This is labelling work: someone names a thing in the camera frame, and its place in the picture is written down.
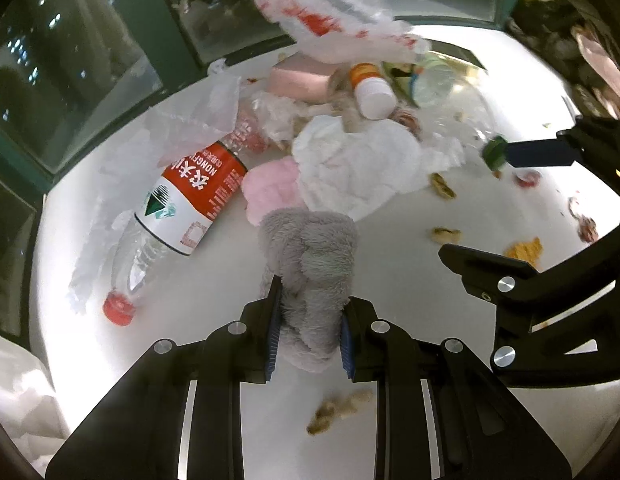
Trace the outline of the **grey fluffy cloth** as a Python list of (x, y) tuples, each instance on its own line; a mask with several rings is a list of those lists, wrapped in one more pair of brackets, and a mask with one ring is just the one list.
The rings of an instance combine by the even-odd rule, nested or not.
[(358, 240), (356, 224), (337, 212), (283, 208), (261, 220), (261, 290), (276, 276), (282, 283), (278, 352), (305, 372), (321, 373), (334, 359)]

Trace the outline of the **orange peel scrap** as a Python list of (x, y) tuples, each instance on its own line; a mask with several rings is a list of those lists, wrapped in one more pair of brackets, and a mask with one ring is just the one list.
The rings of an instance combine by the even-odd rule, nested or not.
[(535, 269), (538, 268), (539, 260), (543, 252), (543, 246), (539, 237), (526, 242), (516, 242), (508, 246), (503, 253), (504, 257), (529, 263)]

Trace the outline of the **red bottle cap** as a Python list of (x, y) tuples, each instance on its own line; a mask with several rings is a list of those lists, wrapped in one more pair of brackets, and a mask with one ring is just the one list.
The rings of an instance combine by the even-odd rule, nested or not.
[(520, 188), (536, 188), (542, 179), (542, 174), (533, 169), (516, 170), (513, 178)]

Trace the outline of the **green bottle cap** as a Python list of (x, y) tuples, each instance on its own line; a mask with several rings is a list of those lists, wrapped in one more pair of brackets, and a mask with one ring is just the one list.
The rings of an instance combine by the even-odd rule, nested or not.
[(481, 159), (492, 171), (499, 171), (506, 164), (508, 141), (503, 136), (494, 136), (481, 149)]

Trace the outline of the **food crumb scrap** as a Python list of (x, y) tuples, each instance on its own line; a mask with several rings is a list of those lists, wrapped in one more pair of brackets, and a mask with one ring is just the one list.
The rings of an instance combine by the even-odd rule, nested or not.
[(312, 415), (307, 426), (309, 436), (323, 434), (333, 426), (337, 419), (345, 419), (358, 414), (375, 399), (371, 389), (358, 389), (344, 396), (325, 398)]

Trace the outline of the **brown snack scrap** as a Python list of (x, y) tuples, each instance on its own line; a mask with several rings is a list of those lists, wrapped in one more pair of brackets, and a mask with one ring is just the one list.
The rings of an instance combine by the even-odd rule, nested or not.
[(452, 190), (452, 188), (450, 188), (447, 181), (444, 180), (444, 177), (441, 174), (437, 174), (436, 172), (430, 174), (429, 184), (435, 193), (444, 200), (455, 199), (456, 193)]

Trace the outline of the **clear green drink bottle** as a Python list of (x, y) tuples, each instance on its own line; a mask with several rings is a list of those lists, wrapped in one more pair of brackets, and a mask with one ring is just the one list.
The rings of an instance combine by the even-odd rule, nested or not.
[(447, 99), (456, 83), (453, 68), (433, 53), (422, 55), (412, 64), (383, 62), (383, 68), (394, 86), (419, 108)]

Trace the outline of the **white orange pill bottle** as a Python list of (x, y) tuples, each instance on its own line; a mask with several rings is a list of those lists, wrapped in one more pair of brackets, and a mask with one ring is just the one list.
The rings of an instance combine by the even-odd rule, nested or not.
[(380, 70), (372, 63), (353, 65), (350, 84), (361, 115), (369, 120), (388, 118), (398, 106), (398, 99)]

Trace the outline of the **red label plastic bottle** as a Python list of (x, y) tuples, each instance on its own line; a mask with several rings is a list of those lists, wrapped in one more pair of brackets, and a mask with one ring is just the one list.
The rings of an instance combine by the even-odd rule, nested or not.
[(166, 166), (117, 245), (103, 302), (109, 322), (129, 325), (156, 286), (194, 252), (240, 187), (249, 152), (231, 133)]

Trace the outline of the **white crumpled tissue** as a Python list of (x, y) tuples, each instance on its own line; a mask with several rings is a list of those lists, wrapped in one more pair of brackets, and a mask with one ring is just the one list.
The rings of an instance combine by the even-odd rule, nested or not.
[(342, 120), (316, 116), (292, 145), (300, 196), (312, 211), (359, 221), (394, 196), (426, 188), (429, 176), (465, 164), (462, 144), (433, 133), (424, 142), (390, 119), (364, 122), (360, 132)]

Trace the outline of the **pink crumpled tissue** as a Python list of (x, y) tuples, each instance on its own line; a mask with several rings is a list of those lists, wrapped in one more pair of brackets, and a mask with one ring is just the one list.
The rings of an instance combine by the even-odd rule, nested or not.
[(249, 170), (240, 185), (246, 200), (247, 221), (259, 226), (271, 211), (304, 208), (298, 177), (298, 165), (292, 156), (271, 160)]

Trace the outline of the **red white plastic bag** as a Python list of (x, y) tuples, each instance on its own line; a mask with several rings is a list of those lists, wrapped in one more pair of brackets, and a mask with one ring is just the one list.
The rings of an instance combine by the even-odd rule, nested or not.
[(322, 63), (411, 64), (432, 50), (383, 0), (255, 0), (255, 5), (301, 53)]

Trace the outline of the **pink sponge block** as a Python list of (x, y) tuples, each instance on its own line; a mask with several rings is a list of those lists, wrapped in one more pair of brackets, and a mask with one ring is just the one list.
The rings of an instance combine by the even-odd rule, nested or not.
[(275, 96), (323, 104), (335, 93), (343, 73), (342, 66), (295, 53), (272, 67), (268, 91)]

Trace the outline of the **clear plastic wrap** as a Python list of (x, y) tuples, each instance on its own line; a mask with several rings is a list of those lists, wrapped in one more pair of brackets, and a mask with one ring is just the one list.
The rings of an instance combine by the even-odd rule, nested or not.
[(152, 107), (144, 127), (157, 167), (208, 148), (236, 126), (240, 77), (209, 76)]

